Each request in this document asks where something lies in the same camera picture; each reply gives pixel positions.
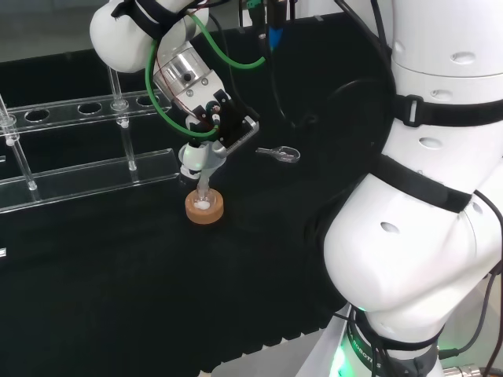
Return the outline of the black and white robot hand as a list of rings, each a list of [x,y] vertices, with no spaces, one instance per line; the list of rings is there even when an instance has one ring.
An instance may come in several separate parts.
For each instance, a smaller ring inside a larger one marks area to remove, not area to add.
[[[222,80],[213,70],[193,76],[193,80],[174,97],[173,104],[186,114],[183,123],[186,130],[199,134],[214,131],[211,136],[191,136],[182,147],[179,159],[185,177],[197,180],[213,167],[212,159],[220,163],[227,157],[219,132],[222,131],[223,105],[228,100]]]

